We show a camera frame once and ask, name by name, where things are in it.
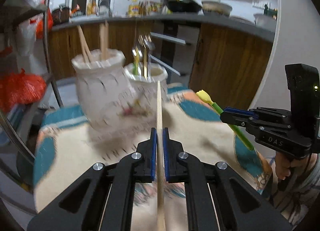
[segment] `tablecloth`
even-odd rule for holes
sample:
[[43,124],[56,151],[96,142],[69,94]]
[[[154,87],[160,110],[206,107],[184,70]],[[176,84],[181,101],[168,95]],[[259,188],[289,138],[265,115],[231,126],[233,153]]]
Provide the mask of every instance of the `tablecloth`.
[[[106,141],[92,135],[79,105],[48,112],[36,148],[33,182],[37,211],[94,163],[116,163],[134,152],[139,142],[149,139],[155,126],[155,121],[150,122],[144,129]],[[267,160],[257,151],[249,151],[192,90],[177,84],[168,86],[163,126],[186,152],[210,164],[224,161],[259,193],[264,190],[272,174]],[[188,230],[183,183],[165,185],[165,214],[168,230]],[[156,230],[156,221],[156,183],[136,184],[131,230]]]

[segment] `hand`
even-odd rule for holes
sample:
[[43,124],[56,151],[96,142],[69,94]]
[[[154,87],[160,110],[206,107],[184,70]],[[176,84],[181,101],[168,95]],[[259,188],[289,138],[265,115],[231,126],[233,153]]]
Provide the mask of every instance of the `hand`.
[[[308,165],[307,172],[313,168],[318,158],[318,154],[312,154],[310,163]],[[285,179],[290,176],[290,167],[303,167],[307,166],[309,156],[306,156],[302,160],[293,160],[290,162],[285,155],[276,152],[275,163],[276,163],[276,175],[279,179]]]

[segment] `orange bag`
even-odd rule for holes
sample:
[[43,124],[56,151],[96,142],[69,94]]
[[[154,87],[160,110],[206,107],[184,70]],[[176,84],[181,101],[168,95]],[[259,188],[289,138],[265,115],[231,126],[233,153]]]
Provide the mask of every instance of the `orange bag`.
[[15,104],[30,104],[40,101],[47,84],[41,76],[11,73],[0,80],[0,109],[9,112]]
[[[50,31],[52,29],[52,26],[53,26],[53,19],[52,19],[52,15],[51,15],[51,12],[50,12],[49,8],[48,8],[47,14],[48,14],[48,31]],[[37,24],[36,37],[37,37],[37,39],[42,39],[42,37],[43,37],[43,20],[41,20]]]

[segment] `wooden skewer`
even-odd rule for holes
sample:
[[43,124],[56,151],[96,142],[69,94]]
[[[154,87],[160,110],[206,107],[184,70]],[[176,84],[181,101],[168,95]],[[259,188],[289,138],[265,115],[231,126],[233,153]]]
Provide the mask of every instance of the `wooden skewer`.
[[106,60],[106,40],[105,40],[105,26],[104,24],[100,24],[100,50],[101,50],[101,55],[100,55],[100,60],[104,61]]
[[164,218],[164,161],[163,161],[163,143],[162,143],[162,98],[161,85],[158,81],[157,89],[157,231],[165,231]]
[[109,49],[109,24],[106,21],[104,26],[105,32],[104,32],[104,38],[105,38],[105,47],[106,47],[106,59],[110,58],[110,53],[108,51]]
[[79,38],[80,38],[83,62],[87,63],[87,62],[89,62],[89,60],[88,60],[87,54],[85,53],[84,44],[82,43],[83,38],[81,37],[81,34],[83,34],[83,32],[82,32],[82,29],[81,29],[80,25],[78,25],[77,28],[78,28],[78,32],[79,32]]
[[91,54],[91,52],[89,50],[89,47],[88,47],[87,42],[85,40],[85,37],[84,37],[83,31],[81,29],[81,26],[78,25],[77,28],[78,28],[79,37],[80,37],[81,49],[82,50],[84,49],[84,51],[86,53],[86,57],[89,60],[88,62],[92,62],[93,61],[93,56],[92,56],[92,54]]

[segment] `yellow spoon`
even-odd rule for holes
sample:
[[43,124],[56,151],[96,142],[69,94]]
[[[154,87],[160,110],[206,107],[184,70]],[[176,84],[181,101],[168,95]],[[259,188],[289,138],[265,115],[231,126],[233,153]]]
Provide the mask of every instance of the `yellow spoon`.
[[[204,102],[209,104],[210,106],[212,106],[212,108],[214,109],[214,111],[220,115],[223,110],[221,109],[221,107],[218,106],[217,103],[213,102],[210,98],[210,96],[208,95],[207,92],[205,92],[204,90],[200,90],[196,93],[196,95]],[[252,145],[252,143],[246,138],[246,136],[243,134],[243,132],[236,126],[233,124],[228,124],[228,126],[233,130],[233,132],[238,136],[238,138],[243,142],[243,144],[250,150],[254,150],[254,146]]]

